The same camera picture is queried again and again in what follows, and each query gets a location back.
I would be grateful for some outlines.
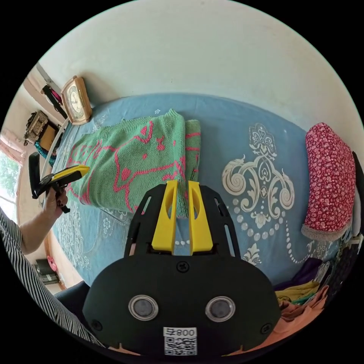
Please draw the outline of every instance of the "qr code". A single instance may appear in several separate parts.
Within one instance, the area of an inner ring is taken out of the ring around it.
[[[165,337],[165,355],[197,355],[197,337]]]

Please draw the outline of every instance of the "screw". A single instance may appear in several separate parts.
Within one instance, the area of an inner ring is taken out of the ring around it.
[[[260,333],[264,335],[264,334],[268,333],[271,330],[271,328],[272,328],[272,324],[271,323],[266,323],[260,329]]]
[[[186,273],[190,269],[190,266],[187,262],[178,262],[177,263],[177,270],[181,273]]]
[[[97,320],[92,320],[91,322],[91,326],[93,329],[95,329],[96,331],[101,331],[102,330],[102,325],[100,322],[98,322]]]

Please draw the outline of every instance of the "label sticker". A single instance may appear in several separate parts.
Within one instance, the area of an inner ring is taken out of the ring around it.
[[[163,327],[165,355],[197,355],[196,327]]]

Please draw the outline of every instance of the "red floral pillow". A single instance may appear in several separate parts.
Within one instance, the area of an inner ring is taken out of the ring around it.
[[[350,225],[355,162],[350,148],[326,124],[306,135],[310,194],[302,234],[318,241],[340,238]]]

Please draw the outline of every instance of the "yellow cloth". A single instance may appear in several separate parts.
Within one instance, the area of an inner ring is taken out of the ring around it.
[[[310,294],[315,294],[319,288],[320,283],[309,281],[308,283],[299,286],[286,288],[282,291],[276,291],[278,302],[282,301],[297,301]]]

